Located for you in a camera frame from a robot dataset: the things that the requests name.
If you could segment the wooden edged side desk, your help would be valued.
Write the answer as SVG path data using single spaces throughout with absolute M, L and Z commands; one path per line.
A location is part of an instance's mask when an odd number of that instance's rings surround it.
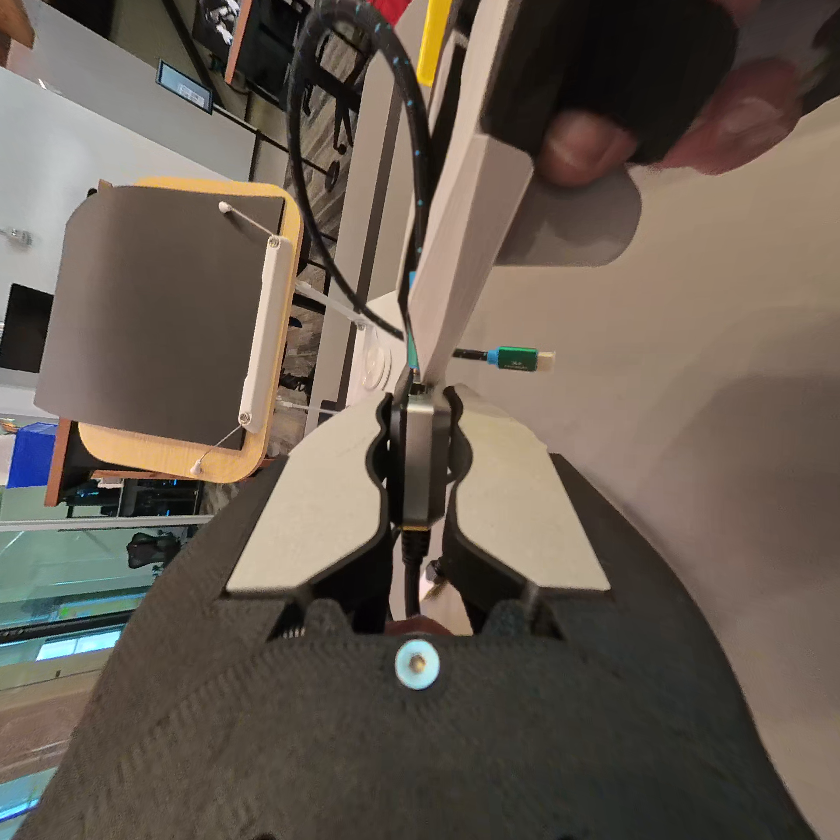
M 45 505 L 101 508 L 105 516 L 169 516 L 198 512 L 204 483 L 115 465 L 94 456 L 79 424 L 61 418 L 49 468 Z

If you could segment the black flat monitor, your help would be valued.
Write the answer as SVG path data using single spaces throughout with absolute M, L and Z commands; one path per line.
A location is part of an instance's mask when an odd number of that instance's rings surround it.
M 1 367 L 39 373 L 46 346 L 54 295 L 13 283 L 1 338 Z

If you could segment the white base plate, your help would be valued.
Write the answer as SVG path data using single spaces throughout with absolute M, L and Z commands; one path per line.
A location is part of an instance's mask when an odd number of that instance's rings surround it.
M 373 325 L 355 330 L 346 406 L 374 392 L 394 393 L 406 368 L 406 346 Z

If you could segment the small framed wall screen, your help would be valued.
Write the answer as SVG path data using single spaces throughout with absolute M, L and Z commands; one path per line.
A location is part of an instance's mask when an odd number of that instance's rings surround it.
M 155 82 L 157 85 L 179 99 L 191 103 L 194 107 L 203 112 L 213 115 L 215 111 L 214 92 L 210 87 L 205 86 L 172 65 L 159 60 Z

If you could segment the person's right hand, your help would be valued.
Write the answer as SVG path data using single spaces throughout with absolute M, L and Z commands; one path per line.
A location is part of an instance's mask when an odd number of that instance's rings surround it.
M 838 2 L 593 2 L 541 176 L 730 172 L 838 97 Z

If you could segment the wooden rimmed black panel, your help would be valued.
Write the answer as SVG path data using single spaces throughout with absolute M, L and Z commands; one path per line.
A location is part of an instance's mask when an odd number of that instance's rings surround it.
M 266 458 L 273 414 L 237 425 L 267 235 L 220 201 L 298 244 L 296 279 L 301 213 L 277 185 L 101 182 L 66 223 L 35 404 L 99 459 L 231 484 Z

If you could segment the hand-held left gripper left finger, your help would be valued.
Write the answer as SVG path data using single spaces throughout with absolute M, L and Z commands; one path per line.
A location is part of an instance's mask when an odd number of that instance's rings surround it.
M 286 462 L 229 576 L 241 599 L 301 606 L 384 601 L 392 586 L 385 487 L 392 394 L 376 392 L 321 425 Z

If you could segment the blue storage bin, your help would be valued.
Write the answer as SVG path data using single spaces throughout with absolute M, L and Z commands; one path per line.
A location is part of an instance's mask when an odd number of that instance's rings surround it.
M 1 433 L 1 486 L 46 487 L 58 433 L 56 423 L 31 423 Z

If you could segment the black hdmi adapter box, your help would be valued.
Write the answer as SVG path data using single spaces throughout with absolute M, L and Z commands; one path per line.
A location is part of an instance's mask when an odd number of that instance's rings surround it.
M 392 522 L 428 531 L 446 510 L 453 410 L 438 386 L 409 380 L 394 394 L 386 487 Z

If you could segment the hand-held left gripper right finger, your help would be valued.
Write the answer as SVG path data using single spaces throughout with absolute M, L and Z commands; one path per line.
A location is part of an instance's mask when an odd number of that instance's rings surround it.
M 466 604 L 601 595 L 611 585 L 547 445 L 467 385 L 445 390 L 453 411 L 454 483 L 442 567 Z

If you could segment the white bracket bar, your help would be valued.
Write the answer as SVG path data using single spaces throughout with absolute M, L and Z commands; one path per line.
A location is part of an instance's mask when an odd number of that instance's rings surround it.
M 267 431 L 273 414 L 279 378 L 278 357 L 287 334 L 289 287 L 296 275 L 298 244 L 284 235 L 271 233 L 229 202 L 220 201 L 217 207 L 221 214 L 237 216 L 267 235 L 255 329 L 237 425 L 248 434 L 258 434 Z

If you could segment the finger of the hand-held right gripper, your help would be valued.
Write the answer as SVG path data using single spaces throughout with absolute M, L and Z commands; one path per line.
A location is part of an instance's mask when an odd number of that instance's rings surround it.
M 424 385 L 444 379 L 533 174 L 529 152 L 481 126 L 519 5 L 479 2 L 466 42 L 453 132 L 408 298 Z

